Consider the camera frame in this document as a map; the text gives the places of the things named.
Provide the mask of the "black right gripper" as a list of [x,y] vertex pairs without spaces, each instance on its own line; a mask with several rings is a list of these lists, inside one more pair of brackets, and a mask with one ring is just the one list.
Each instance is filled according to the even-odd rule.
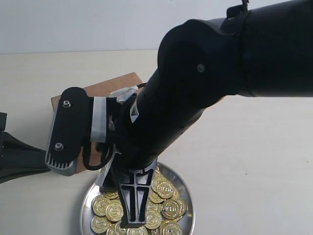
[[102,153],[104,165],[101,192],[117,191],[123,208],[121,228],[139,228],[146,223],[146,207],[152,189],[152,178],[157,160],[141,159],[144,147],[134,134],[139,128],[132,127],[138,118],[137,95],[125,102],[117,102],[116,97],[106,97],[101,110],[100,131],[97,150]]

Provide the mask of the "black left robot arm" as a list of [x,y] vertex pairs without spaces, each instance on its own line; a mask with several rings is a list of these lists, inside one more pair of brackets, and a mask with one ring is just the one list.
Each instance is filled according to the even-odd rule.
[[45,151],[5,132],[7,114],[0,114],[0,182],[49,172]]

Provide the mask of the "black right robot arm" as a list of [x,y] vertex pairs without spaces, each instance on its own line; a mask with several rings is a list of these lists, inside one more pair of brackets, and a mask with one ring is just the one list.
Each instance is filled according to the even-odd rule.
[[154,74],[108,118],[122,228],[144,224],[158,156],[228,95],[313,95],[312,1],[252,10],[243,1],[224,19],[188,20],[164,36]]

